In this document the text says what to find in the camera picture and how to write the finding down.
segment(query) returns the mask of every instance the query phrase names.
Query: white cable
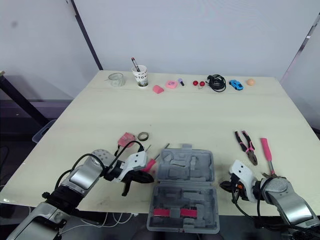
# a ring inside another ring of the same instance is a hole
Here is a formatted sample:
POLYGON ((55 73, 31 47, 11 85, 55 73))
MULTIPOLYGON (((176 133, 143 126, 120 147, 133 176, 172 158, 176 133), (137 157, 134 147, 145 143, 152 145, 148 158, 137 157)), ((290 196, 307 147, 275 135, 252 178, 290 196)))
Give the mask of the white cable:
POLYGON ((129 222, 129 220, 132 218, 133 214, 130 214, 129 218, 128 218, 127 220, 125 220, 125 221, 120 221, 122 215, 120 216, 119 220, 116 220, 116 217, 115 217, 115 213, 114 213, 114 212, 112 213, 112 216, 113 216, 113 219, 114 219, 116 222, 119 221, 119 224, 125 224, 125 223, 129 222))
POLYGON ((120 219, 121 219, 121 217, 122 217, 122 213, 120 214, 119 220, 116 221, 116 223, 115 223, 114 225, 112 225, 112 226, 103 226, 103 227, 104 227, 104 228, 113 228, 113 227, 117 226, 118 223, 119 223, 119 221, 120 221, 120 219))
POLYGON ((68 230, 65 230, 65 231, 61 232, 60 235, 65 234, 65 233, 67 233, 67 232, 69 232, 69 231, 71 231, 73 229, 76 229, 76 228, 79 228, 79 227, 84 227, 84 226, 91 226, 92 227, 92 225, 89 225, 89 224, 78 225, 78 226, 74 226, 72 228, 69 228, 68 230))
POLYGON ((93 224, 93 223, 87 222, 87 221, 85 221, 85 220, 83 220, 83 219, 81 219, 80 221, 81 221, 81 222, 83 222, 83 223, 85 223, 85 224, 88 224, 88 225, 94 226, 94 227, 96 227, 96 228, 102 228, 102 226, 106 224, 107 217, 108 217, 108 213, 106 213, 106 214, 105 214, 104 221, 103 221, 103 223, 102 223, 101 225, 96 225, 96 224, 93 224))
POLYGON ((79 228, 79 227, 84 227, 84 226, 91 226, 91 227, 96 227, 96 228, 113 228, 113 227, 115 227, 116 225, 118 225, 118 223, 119 223, 119 221, 120 221, 120 219, 121 219, 121 217, 122 217, 122 213, 120 214, 119 220, 117 220, 116 223, 115 223, 114 225, 111 225, 111 226, 104 226, 104 224, 105 224, 106 221, 107 221, 107 216, 108 216, 108 213, 106 213, 105 219, 104 219, 104 222, 103 222, 102 225, 95 225, 95 224, 86 222, 86 221, 84 221, 84 220, 81 219, 81 221, 82 221, 83 223, 86 223, 86 224, 82 224, 82 225, 78 225, 78 226, 71 227, 71 228, 69 228, 68 230, 65 230, 65 231, 61 232, 60 235, 65 234, 65 233, 67 233, 67 232, 69 232, 69 231, 71 231, 71 230, 73 230, 73 229, 76 229, 76 228, 79 228))

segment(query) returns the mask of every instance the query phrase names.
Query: pink handle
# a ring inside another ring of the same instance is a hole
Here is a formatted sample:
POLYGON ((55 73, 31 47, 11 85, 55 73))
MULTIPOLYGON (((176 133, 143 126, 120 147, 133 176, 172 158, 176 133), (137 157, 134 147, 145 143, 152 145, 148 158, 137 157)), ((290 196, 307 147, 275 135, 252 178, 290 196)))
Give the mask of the pink handle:
POLYGON ((188 208, 181 208, 180 209, 180 216, 181 217, 188 217, 188 218, 196 218, 197 217, 197 210, 188 209, 188 208))
POLYGON ((156 160, 154 160, 153 158, 150 159, 150 161, 146 164, 146 167, 141 169, 141 171, 143 172, 149 172, 150 169, 152 168, 153 165, 155 165, 156 163, 156 160))
POLYGON ((264 156, 268 162, 272 161, 271 151, 269 149, 268 140, 266 138, 260 138, 262 143, 262 148, 264 152, 264 156))
POLYGON ((155 209, 153 209, 153 216, 155 216, 155 217, 170 217, 170 209, 155 208, 155 209))

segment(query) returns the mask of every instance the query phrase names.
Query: pink eraser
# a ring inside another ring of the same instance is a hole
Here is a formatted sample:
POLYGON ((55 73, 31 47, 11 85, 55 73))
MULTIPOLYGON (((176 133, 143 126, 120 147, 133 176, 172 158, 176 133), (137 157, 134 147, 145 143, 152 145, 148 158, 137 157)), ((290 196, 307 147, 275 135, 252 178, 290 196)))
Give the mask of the pink eraser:
POLYGON ((154 87, 152 88, 152 91, 154 91, 156 94, 160 94, 164 91, 164 89, 159 85, 154 85, 154 87))
POLYGON ((126 132, 119 140, 118 140, 118 145, 125 147, 129 142, 135 140, 136 137, 135 135, 126 132))
POLYGON ((178 82, 177 81, 167 81, 165 86, 169 89, 175 89, 178 86, 178 82))

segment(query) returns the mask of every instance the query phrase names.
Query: open tool case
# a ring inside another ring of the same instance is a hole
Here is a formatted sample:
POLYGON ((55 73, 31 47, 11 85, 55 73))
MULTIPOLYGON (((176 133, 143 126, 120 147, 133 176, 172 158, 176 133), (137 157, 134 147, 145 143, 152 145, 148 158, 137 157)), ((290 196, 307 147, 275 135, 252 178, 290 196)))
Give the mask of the open tool case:
POLYGON ((165 148, 161 152, 147 228, 150 231, 216 234, 220 230, 211 151, 165 148))

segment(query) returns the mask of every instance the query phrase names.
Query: pliers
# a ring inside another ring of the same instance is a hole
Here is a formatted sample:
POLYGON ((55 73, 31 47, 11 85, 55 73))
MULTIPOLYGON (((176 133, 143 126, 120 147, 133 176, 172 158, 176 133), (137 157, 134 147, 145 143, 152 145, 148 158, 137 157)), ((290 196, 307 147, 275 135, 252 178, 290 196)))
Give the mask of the pliers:
POLYGON ((250 162, 256 166, 256 165, 258 165, 258 161, 257 161, 257 157, 255 155, 255 147, 252 144, 252 141, 251 141, 249 135, 246 133, 246 131, 242 131, 242 133, 248 142, 248 147, 242 142, 242 140, 239 136, 239 133, 237 131, 234 132, 235 138, 238 141, 238 143, 240 144, 242 151, 244 151, 248 155, 250 162))

